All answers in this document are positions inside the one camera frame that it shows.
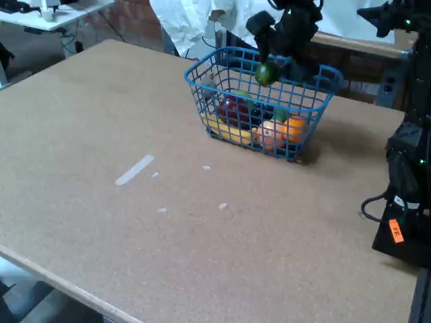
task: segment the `table surface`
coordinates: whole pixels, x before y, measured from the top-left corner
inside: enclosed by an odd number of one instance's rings
[[[60,9],[55,13],[54,20],[51,22],[45,21],[37,11],[24,14],[10,14],[0,11],[0,21],[51,31],[70,24],[85,15],[114,5],[114,3],[114,0],[79,0],[79,2],[70,5],[61,5]]]
[[[407,58],[408,52],[414,45],[418,35],[414,32],[408,34],[403,30],[395,31],[395,43],[387,44],[384,42],[369,42],[364,40],[354,40],[351,38],[338,37],[324,32],[318,32],[312,39],[314,42],[356,50],[366,54],[387,57],[390,59]]]
[[[336,97],[289,164],[205,134],[191,64],[108,41],[1,92],[0,255],[118,323],[407,322],[359,216],[402,113]]]

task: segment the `banana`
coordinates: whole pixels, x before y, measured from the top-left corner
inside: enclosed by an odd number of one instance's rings
[[[237,144],[250,145],[252,132],[248,130],[240,130],[238,128],[228,126],[213,114],[201,113],[202,123],[211,129],[214,133],[223,139],[234,141]]]

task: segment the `red fruit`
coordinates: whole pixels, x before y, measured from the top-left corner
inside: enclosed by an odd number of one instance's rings
[[[235,96],[227,95],[224,103],[218,107],[218,114],[224,123],[234,127],[249,130],[250,109],[247,101]]]

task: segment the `orange tag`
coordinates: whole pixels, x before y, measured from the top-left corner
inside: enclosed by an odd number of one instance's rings
[[[391,227],[392,236],[396,244],[404,242],[403,234],[399,228],[398,221],[396,219],[389,220],[389,227]]]

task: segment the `white cloth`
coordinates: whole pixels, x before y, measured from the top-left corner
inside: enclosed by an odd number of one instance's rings
[[[318,23],[319,30],[346,38],[393,44],[393,32],[386,38],[377,38],[376,28],[356,13],[359,8],[374,7],[384,2],[325,0],[323,20]],[[274,10],[267,0],[150,0],[150,3],[180,55],[205,35],[205,27],[214,10],[225,11],[219,22],[252,46],[256,44],[253,35],[245,28],[247,19],[261,10],[267,10],[275,20],[279,20],[282,14],[282,11]]]

